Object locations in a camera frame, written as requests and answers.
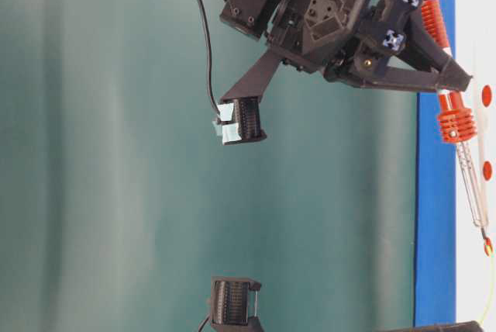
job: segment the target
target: black 3d-printed part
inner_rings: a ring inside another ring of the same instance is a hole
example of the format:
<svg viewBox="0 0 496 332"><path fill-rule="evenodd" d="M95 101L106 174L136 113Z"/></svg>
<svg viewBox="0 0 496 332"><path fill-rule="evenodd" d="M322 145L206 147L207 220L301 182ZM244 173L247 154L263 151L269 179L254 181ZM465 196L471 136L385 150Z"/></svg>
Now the black 3d-printed part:
<svg viewBox="0 0 496 332"><path fill-rule="evenodd" d="M212 278L212 328L217 332L264 332L259 319L248 315L248 293L258 292L261 287L249 278Z"/></svg>
<svg viewBox="0 0 496 332"><path fill-rule="evenodd" d="M246 282L215 283L213 323L248 325L248 287Z"/></svg>
<svg viewBox="0 0 496 332"><path fill-rule="evenodd" d="M425 30L423 0L224 1L221 20L256 39L265 33L269 46L221 99L238 101L240 110L242 140L227 144L265 137L258 103L280 62L357 88L462 92L471 79ZM392 57L410 69L392 67ZM257 105L251 98L257 98Z"/></svg>

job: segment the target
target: cable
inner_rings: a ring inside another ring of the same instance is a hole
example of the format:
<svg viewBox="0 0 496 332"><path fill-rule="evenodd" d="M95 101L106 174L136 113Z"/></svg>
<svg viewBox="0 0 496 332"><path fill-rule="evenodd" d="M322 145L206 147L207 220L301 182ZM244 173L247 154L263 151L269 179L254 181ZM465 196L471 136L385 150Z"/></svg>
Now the cable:
<svg viewBox="0 0 496 332"><path fill-rule="evenodd" d="M207 47L207 94L210 99L210 105L212 106L215 113L220 114L219 107L215 102L214 95L212 93L212 45L210 43L210 30L208 29L207 14L205 12L205 6L203 5L203 0L196 0L198 2L198 7L200 8L201 14L201 24L203 26L203 33L205 34L205 45Z"/></svg>
<svg viewBox="0 0 496 332"><path fill-rule="evenodd" d="M205 327L205 325L208 323L209 320L210 320L210 316L207 315L207 317L198 326L198 332L202 332L203 328Z"/></svg>
<svg viewBox="0 0 496 332"><path fill-rule="evenodd" d="M488 244L486 244L485 250L486 250L487 256L489 256L491 258L491 285L490 285L490 290L489 290L489 300L487 301L487 305L486 305L486 307L484 309L484 313L482 314L482 317L481 317L481 319L479 321L479 324L481 326L486 321L487 315L489 314L489 311L491 310L491 307L493 305L493 301L494 301L494 286L495 286L495 283L496 283L496 268L494 268L494 252L493 252L492 248Z"/></svg>

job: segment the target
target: small white sticker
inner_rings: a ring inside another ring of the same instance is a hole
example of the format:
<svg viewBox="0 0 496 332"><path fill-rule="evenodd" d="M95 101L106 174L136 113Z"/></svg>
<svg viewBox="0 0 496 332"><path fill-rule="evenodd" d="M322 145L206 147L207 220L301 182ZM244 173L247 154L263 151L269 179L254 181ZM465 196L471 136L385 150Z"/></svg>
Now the small white sticker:
<svg viewBox="0 0 496 332"><path fill-rule="evenodd" d="M220 121L233 121L234 103L226 103L225 105L218 105Z"/></svg>
<svg viewBox="0 0 496 332"><path fill-rule="evenodd" d="M241 140L238 130L238 123L222 126L222 142L224 144L228 144L229 142L236 142L238 140Z"/></svg>

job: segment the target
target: black robotic arm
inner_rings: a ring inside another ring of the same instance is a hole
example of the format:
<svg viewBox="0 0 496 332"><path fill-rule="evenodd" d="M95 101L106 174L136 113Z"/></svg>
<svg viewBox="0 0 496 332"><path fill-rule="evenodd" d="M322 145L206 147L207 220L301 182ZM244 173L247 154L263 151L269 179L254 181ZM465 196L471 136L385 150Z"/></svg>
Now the black robotic arm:
<svg viewBox="0 0 496 332"><path fill-rule="evenodd" d="M223 22L267 38L267 52L221 98L224 144L266 137L259 103L280 63L357 88L465 91L470 82L425 30L423 0L224 1ZM392 57L412 69L391 67Z"/></svg>

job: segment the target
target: teal backdrop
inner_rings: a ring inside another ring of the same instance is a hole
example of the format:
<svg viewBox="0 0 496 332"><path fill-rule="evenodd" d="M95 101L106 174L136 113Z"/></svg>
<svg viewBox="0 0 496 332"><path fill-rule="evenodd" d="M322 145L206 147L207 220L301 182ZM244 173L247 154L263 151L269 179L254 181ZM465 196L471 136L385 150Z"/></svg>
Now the teal backdrop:
<svg viewBox="0 0 496 332"><path fill-rule="evenodd" d="M205 0L214 90L264 51ZM222 147L195 0L0 0L0 330L193 331L212 275L266 332L411 326L416 97L284 67Z"/></svg>

